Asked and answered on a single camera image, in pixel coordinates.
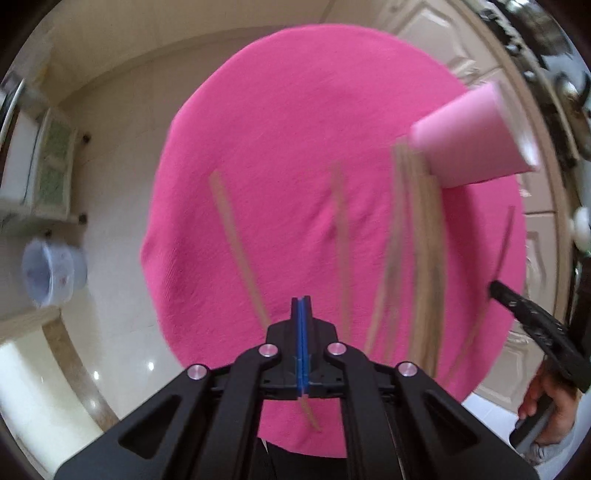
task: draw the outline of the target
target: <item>pink paper cup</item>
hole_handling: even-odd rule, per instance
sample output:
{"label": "pink paper cup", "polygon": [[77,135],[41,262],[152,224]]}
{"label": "pink paper cup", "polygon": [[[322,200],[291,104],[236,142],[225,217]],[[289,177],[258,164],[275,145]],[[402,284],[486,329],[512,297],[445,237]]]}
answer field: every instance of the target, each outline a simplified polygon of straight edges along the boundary
{"label": "pink paper cup", "polygon": [[416,122],[410,144],[442,188],[539,168],[533,133],[501,84],[487,83]]}

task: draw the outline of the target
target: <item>white wall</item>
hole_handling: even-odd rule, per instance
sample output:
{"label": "white wall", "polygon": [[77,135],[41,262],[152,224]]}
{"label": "white wall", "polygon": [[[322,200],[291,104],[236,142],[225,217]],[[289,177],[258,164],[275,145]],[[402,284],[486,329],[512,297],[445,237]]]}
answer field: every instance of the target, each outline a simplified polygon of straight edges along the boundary
{"label": "white wall", "polygon": [[[40,41],[28,47],[43,54],[51,48],[43,91],[57,104],[149,52],[218,32],[316,23],[328,5],[329,0],[62,0],[38,27]],[[20,56],[24,63],[43,57]]]}

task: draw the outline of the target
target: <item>gray sleeve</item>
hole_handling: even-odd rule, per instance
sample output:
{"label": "gray sleeve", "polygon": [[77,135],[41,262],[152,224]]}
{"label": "gray sleeve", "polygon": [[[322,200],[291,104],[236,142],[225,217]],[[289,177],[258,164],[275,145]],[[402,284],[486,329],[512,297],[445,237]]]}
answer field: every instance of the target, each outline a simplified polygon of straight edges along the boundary
{"label": "gray sleeve", "polygon": [[530,465],[539,465],[541,463],[552,460],[555,456],[559,455],[567,448],[573,441],[574,438],[574,427],[571,429],[569,434],[560,443],[553,445],[540,446],[536,442],[531,444],[529,452],[524,455],[524,459]]}

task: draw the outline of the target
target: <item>pink tablecloth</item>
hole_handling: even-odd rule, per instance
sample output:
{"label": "pink tablecloth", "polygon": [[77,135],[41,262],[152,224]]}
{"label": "pink tablecloth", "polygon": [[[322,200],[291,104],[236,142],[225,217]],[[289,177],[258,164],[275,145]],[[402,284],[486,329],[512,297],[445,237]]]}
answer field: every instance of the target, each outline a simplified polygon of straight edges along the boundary
{"label": "pink tablecloth", "polygon": [[[262,343],[208,184],[218,169],[273,321],[311,295],[314,314],[339,324],[331,170],[343,165],[351,237],[352,341],[359,348],[384,269],[390,224],[390,146],[425,114],[466,90],[403,41],[342,25],[284,30],[234,55],[181,108],[156,176],[142,265],[160,327],[183,365],[219,367]],[[445,333],[441,378],[486,299],[510,205],[517,206],[500,279],[520,290],[525,225],[517,182],[446,190]],[[406,229],[400,326],[390,364],[408,349],[413,240]],[[463,400],[499,355],[512,317],[493,304],[448,387]],[[384,332],[373,358],[382,360]],[[259,435],[287,450],[344,456],[336,401],[311,400],[321,432],[295,402],[266,402]]]}

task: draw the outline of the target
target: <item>human hand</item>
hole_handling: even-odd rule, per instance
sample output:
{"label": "human hand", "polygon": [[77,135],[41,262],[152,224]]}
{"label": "human hand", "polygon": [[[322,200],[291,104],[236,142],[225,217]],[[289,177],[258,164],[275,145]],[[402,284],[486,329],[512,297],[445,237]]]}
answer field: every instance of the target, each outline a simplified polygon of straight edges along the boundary
{"label": "human hand", "polygon": [[562,381],[557,374],[549,371],[546,362],[543,362],[519,407],[518,415],[521,420],[535,415],[537,402],[544,393],[554,400],[556,409],[546,428],[535,440],[540,446],[560,443],[569,434],[579,406],[577,388]]}

